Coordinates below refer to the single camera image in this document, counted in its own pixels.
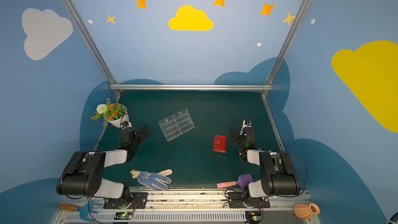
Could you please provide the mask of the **red card holder wallet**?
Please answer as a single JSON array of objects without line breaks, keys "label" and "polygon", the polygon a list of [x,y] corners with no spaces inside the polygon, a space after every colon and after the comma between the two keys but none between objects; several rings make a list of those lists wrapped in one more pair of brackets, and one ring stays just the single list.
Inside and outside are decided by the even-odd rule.
[{"label": "red card holder wallet", "polygon": [[227,152],[227,137],[216,135],[213,141],[213,151],[219,153]]}]

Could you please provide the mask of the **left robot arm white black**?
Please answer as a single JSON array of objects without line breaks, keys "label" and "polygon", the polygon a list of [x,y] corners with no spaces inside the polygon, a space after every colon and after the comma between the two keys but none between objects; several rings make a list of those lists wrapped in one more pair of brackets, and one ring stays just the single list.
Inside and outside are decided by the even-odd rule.
[{"label": "left robot arm white black", "polygon": [[150,137],[147,126],[131,127],[126,121],[120,124],[120,146],[110,151],[75,152],[57,182],[56,192],[72,196],[117,199],[130,203],[127,185],[103,178],[104,169],[130,162],[141,142]]}]

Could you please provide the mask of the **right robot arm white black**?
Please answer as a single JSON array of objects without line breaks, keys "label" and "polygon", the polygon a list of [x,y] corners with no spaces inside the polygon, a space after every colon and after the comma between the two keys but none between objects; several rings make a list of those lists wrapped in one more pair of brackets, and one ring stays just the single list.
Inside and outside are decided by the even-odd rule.
[{"label": "right robot arm white black", "polygon": [[240,157],[260,169],[259,180],[244,183],[250,197],[296,197],[301,194],[290,154],[256,149],[255,132],[250,120],[245,119],[240,130],[232,129],[230,138],[239,143]]}]

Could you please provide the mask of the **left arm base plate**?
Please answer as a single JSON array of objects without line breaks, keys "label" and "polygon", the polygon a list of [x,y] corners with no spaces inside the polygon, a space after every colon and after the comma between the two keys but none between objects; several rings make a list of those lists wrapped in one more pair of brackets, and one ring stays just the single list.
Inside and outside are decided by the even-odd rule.
[{"label": "left arm base plate", "polygon": [[146,192],[132,192],[127,198],[105,199],[103,209],[144,209],[147,198]]}]

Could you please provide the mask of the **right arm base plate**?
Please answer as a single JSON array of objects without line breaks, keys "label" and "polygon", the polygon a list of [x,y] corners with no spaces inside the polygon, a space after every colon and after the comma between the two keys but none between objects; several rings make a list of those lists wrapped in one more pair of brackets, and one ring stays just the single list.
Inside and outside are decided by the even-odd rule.
[{"label": "right arm base plate", "polygon": [[228,191],[226,193],[229,208],[270,208],[267,197],[252,198],[243,192]]}]

